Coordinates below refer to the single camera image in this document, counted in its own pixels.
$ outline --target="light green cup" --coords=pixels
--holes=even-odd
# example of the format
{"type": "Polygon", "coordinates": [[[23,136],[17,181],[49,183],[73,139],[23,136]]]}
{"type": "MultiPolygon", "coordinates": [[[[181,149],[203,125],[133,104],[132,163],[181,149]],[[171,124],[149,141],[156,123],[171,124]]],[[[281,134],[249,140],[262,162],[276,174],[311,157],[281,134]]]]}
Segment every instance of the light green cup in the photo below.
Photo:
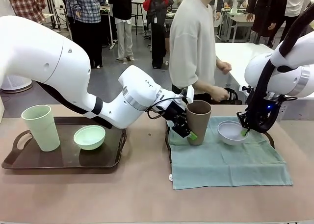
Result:
{"type": "Polygon", "coordinates": [[[42,151],[52,151],[59,147],[60,139],[50,106],[32,106],[23,111],[22,119],[42,151]]]}
{"type": "Polygon", "coordinates": [[[89,125],[79,129],[73,137],[78,147],[92,150],[100,147],[105,140],[106,131],[99,125],[89,125]]]}

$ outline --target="red bag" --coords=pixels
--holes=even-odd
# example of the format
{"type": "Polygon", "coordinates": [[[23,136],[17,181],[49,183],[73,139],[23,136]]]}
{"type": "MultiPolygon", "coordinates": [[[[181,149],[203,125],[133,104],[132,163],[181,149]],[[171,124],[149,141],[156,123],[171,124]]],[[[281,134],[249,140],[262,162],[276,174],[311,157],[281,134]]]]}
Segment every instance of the red bag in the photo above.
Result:
{"type": "Polygon", "coordinates": [[[143,2],[143,8],[145,11],[149,12],[151,10],[151,3],[152,0],[146,0],[145,2],[143,2]]]}
{"type": "MultiPolygon", "coordinates": [[[[152,4],[153,0],[146,0],[145,2],[143,2],[143,8],[145,11],[149,12],[151,10],[151,4],[152,4]]],[[[168,6],[169,4],[169,0],[163,0],[165,5],[168,6]]]]}

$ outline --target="black bag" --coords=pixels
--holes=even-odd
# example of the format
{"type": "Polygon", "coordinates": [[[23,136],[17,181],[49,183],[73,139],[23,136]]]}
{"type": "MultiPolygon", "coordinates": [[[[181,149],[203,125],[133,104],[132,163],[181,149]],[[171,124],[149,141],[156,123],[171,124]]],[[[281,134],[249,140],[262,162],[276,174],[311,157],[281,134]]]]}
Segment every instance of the black bag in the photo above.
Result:
{"type": "Polygon", "coordinates": [[[233,90],[231,88],[225,88],[225,89],[230,94],[230,97],[228,100],[222,100],[221,102],[217,102],[217,101],[211,99],[209,101],[209,103],[211,105],[242,105],[242,101],[239,100],[239,97],[238,97],[237,93],[235,92],[235,90],[233,90]]]}

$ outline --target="light green bowl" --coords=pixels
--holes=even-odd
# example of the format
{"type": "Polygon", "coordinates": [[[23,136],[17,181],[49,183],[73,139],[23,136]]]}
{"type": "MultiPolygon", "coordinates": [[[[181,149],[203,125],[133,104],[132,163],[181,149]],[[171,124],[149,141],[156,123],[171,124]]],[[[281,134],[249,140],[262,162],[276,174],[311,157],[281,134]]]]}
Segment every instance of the light green bowl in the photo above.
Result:
{"type": "Polygon", "coordinates": [[[98,125],[82,127],[74,134],[74,142],[84,150],[92,150],[100,147],[105,140],[106,131],[98,125]]]}

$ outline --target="plaid shirt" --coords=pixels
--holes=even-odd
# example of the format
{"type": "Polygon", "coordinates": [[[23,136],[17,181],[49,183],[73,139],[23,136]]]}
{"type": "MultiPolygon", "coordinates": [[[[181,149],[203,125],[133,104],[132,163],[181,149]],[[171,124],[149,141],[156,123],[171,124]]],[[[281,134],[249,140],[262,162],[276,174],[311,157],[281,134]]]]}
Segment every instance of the plaid shirt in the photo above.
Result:
{"type": "Polygon", "coordinates": [[[42,24],[45,20],[42,9],[46,7],[45,0],[10,0],[15,15],[42,24]]]}
{"type": "Polygon", "coordinates": [[[67,13],[69,17],[84,23],[98,23],[100,17],[100,5],[106,0],[66,0],[67,13]]]}

